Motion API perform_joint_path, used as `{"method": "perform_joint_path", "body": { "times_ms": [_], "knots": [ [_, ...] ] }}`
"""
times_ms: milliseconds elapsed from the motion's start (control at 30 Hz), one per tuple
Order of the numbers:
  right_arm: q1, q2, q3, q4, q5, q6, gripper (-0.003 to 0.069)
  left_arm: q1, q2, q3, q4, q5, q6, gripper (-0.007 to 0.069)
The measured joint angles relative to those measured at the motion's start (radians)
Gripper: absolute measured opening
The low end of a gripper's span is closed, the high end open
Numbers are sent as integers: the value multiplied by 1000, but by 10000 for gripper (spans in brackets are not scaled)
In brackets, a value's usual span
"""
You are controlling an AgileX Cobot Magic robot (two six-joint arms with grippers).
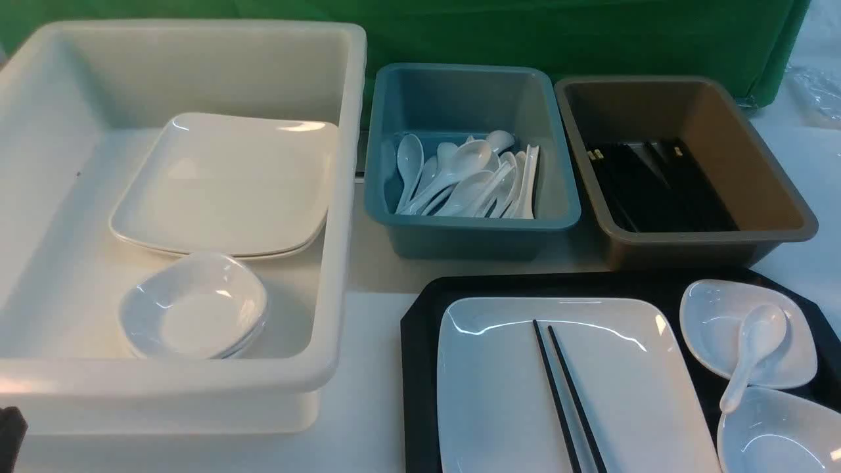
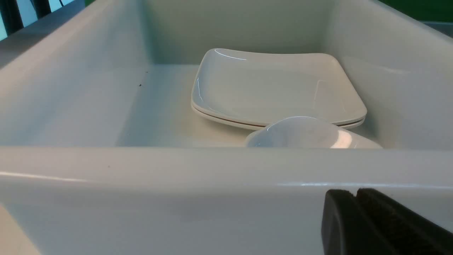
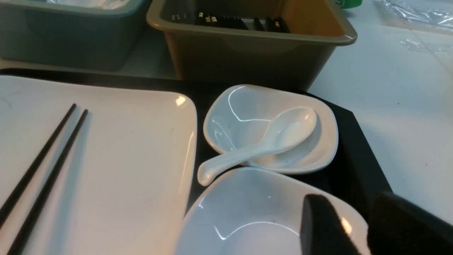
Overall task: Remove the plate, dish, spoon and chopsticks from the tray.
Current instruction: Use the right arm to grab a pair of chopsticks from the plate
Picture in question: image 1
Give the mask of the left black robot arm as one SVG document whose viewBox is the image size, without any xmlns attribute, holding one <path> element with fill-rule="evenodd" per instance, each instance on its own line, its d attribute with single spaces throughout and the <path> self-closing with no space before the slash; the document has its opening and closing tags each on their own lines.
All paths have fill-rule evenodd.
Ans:
<svg viewBox="0 0 841 473">
<path fill-rule="evenodd" d="M 1 409 L 1 472 L 12 472 L 29 424 L 18 407 Z"/>
</svg>

